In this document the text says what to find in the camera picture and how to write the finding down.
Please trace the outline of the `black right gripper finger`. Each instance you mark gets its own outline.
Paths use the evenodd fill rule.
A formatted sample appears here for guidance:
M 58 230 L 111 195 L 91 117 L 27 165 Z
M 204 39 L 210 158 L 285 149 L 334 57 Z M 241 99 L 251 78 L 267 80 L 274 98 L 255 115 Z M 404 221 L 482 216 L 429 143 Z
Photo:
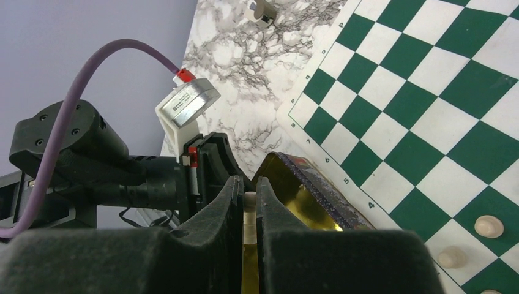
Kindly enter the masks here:
M 261 293 L 442 293 L 430 254 L 401 230 L 314 230 L 257 186 Z

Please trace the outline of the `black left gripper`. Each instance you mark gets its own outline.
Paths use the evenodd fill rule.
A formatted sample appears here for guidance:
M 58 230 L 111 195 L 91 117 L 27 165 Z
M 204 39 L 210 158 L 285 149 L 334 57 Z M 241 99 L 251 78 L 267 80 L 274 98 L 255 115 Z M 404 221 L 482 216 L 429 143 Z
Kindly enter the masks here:
M 183 152 L 188 165 L 133 156 L 146 169 L 142 184 L 96 184 L 91 195 L 97 205 L 177 211 L 187 222 L 174 230 L 28 230 L 1 254 L 1 292 L 240 293 L 242 196 L 252 182 L 225 133 L 198 134 Z

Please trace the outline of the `white pawn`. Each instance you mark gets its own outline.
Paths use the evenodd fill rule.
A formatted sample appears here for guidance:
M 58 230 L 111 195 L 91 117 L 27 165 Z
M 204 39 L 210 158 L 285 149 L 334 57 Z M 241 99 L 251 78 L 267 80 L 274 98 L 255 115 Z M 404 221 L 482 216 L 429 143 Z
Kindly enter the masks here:
M 446 247 L 437 255 L 438 264 L 447 269 L 464 267 L 467 261 L 467 255 L 457 246 Z
M 504 233 L 504 224 L 495 216 L 483 215 L 476 219 L 474 229 L 480 236 L 495 239 Z

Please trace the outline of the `white pawn chess piece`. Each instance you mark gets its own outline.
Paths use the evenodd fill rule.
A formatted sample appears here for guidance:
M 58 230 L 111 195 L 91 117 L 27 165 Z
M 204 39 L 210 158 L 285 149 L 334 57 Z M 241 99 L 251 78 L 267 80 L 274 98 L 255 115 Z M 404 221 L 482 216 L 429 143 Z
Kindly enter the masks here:
M 502 294 L 502 293 L 495 289 L 485 289 L 480 294 Z

